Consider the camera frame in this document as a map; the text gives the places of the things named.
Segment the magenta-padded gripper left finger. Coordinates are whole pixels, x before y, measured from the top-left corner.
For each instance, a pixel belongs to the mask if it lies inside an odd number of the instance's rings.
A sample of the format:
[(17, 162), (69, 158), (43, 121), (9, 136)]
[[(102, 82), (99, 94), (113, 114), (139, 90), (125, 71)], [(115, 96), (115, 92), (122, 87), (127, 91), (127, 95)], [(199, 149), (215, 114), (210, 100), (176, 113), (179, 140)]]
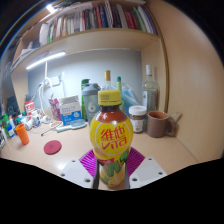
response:
[(99, 187), (99, 162), (92, 150), (78, 160), (71, 160), (60, 172), (59, 176), (84, 188)]

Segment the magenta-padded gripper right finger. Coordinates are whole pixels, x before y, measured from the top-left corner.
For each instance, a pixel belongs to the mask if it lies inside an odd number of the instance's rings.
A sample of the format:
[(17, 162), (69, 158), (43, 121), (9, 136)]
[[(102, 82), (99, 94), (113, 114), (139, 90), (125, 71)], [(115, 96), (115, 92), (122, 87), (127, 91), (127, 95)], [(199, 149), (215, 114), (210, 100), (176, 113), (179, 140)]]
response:
[(166, 176), (153, 157), (145, 157), (139, 151), (131, 148), (125, 162), (125, 187), (140, 188)]

